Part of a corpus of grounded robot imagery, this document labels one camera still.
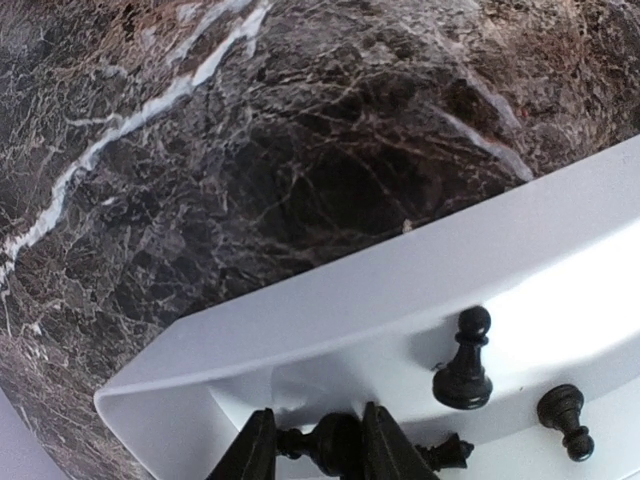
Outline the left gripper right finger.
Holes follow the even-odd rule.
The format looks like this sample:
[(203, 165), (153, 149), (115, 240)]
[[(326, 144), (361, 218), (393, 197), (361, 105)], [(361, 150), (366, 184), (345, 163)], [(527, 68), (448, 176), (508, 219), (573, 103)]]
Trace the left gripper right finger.
[(394, 417), (368, 402), (362, 418), (364, 477), (377, 480), (438, 480)]

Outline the white plastic tray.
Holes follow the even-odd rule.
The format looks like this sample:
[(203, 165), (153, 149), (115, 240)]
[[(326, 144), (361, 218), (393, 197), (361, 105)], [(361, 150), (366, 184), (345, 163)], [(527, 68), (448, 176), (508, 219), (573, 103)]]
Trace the white plastic tray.
[[(491, 316), (488, 403), (432, 393), (459, 314)], [(595, 442), (572, 461), (539, 423), (542, 396), (584, 395)], [(415, 443), (456, 432), (474, 452), (456, 479), (639, 475), (639, 141), (445, 219), (182, 318), (94, 397), (104, 423), (158, 479), (202, 479), (252, 412), (312, 429), (384, 405)]]

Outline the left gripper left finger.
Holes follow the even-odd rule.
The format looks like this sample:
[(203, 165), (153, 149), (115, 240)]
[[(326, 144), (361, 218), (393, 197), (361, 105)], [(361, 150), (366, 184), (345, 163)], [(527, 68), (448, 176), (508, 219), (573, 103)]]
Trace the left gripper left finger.
[(274, 480), (276, 440), (273, 411), (254, 411), (206, 480)]

